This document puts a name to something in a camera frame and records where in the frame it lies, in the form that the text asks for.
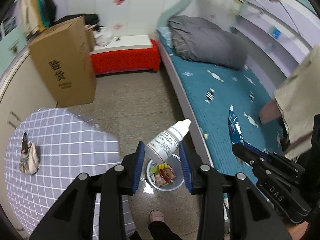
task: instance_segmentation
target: clear plastic bucket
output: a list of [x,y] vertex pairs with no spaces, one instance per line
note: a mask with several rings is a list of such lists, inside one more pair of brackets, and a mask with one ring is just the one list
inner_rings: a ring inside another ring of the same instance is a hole
[[168,159],[165,161],[169,166],[172,167],[174,174],[176,177],[172,180],[172,182],[163,185],[161,187],[158,187],[153,180],[150,177],[150,169],[155,165],[152,160],[148,163],[147,169],[146,169],[146,177],[148,179],[148,183],[152,186],[155,187],[156,189],[162,190],[162,191],[172,191],[177,188],[179,188],[183,182],[184,182],[184,177],[182,173],[182,167],[180,163],[180,158],[179,156],[172,154],[169,156]]

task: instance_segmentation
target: black pants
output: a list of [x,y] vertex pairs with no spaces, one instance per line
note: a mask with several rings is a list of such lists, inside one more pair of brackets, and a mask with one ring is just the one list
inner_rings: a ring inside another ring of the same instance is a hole
[[[180,236],[173,233],[171,229],[161,221],[154,221],[148,227],[154,240],[182,240]],[[142,240],[138,232],[130,236],[130,240]]]

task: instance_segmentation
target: metal rivet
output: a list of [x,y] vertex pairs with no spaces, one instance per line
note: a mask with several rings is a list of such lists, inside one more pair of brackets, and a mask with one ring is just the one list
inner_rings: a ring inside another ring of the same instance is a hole
[[238,173],[238,174],[237,174],[237,178],[238,178],[239,180],[244,180],[244,179],[246,178],[246,176],[245,176],[245,174],[243,174],[243,173]]
[[200,169],[201,169],[202,171],[208,171],[208,170],[210,170],[210,166],[207,165],[207,164],[202,164],[202,165],[200,166]]
[[124,166],[122,166],[122,165],[117,165],[115,167],[115,171],[123,171],[123,170],[124,170]]
[[79,176],[78,176],[78,179],[79,179],[79,180],[85,180],[85,179],[87,179],[87,177],[88,177],[88,174],[86,174],[86,173],[80,173]]

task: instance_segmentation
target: plaid tablecloth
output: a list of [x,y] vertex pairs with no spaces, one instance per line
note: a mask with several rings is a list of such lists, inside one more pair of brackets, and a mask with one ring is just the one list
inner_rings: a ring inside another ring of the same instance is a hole
[[[21,140],[36,144],[40,167],[34,175],[19,171]],[[118,139],[99,131],[93,120],[65,108],[40,109],[12,134],[5,157],[5,178],[10,205],[25,230],[31,234],[39,221],[81,172],[105,173],[120,163]],[[122,197],[127,236],[135,231],[126,196]],[[93,239],[98,240],[100,194],[93,220]]]

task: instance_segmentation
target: shoe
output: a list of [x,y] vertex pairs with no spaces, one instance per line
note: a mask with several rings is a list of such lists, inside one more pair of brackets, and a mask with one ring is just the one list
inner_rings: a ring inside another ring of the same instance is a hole
[[162,222],[164,222],[164,216],[158,210],[153,210],[150,213],[150,223],[152,223],[154,221],[162,221]]

